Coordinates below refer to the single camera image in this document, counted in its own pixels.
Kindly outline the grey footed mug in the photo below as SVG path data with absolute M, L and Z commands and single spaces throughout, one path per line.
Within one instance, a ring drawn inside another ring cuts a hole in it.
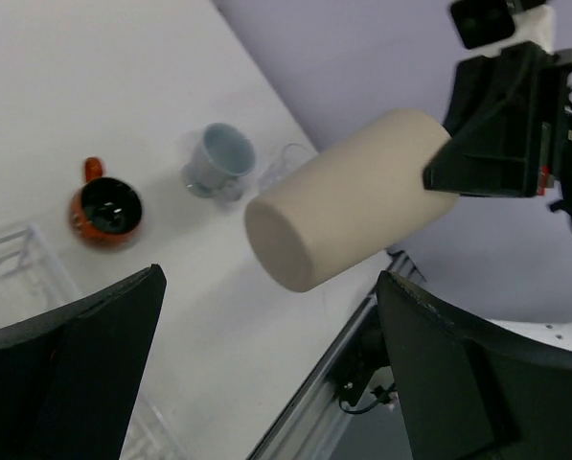
M 242 181 L 256 163 L 256 150 L 243 132 L 229 124 L 213 123 L 201 131 L 182 175 L 193 195 L 232 202 L 242 198 Z

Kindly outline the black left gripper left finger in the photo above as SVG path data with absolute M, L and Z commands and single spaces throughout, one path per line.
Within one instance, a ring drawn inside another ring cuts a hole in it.
M 153 264 L 0 329 L 0 459 L 117 459 L 166 291 Z

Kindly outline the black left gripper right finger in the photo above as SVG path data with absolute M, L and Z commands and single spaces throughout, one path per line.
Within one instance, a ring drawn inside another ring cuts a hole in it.
M 377 296 L 414 458 L 572 459 L 572 351 L 388 271 Z

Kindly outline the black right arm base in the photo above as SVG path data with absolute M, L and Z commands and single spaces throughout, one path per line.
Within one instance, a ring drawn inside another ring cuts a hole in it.
M 334 395 L 342 410 L 352 415 L 365 413 L 355 409 L 373 375 L 389 367 L 390 360 L 383 333 L 379 329 L 356 333 L 329 372 Z

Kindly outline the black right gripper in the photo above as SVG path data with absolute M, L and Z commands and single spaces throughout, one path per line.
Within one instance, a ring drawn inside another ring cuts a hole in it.
M 572 103 L 572 49 L 532 42 L 458 62 L 447 141 L 423 169 L 427 190 L 460 196 L 532 197 L 560 170 Z

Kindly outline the beige cup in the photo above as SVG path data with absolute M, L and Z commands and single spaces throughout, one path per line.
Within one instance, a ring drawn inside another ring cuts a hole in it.
M 442 217 L 458 197 L 427 190 L 423 170 L 449 139 L 426 113 L 392 110 L 259 193 L 244 226 L 262 268 L 307 292 Z

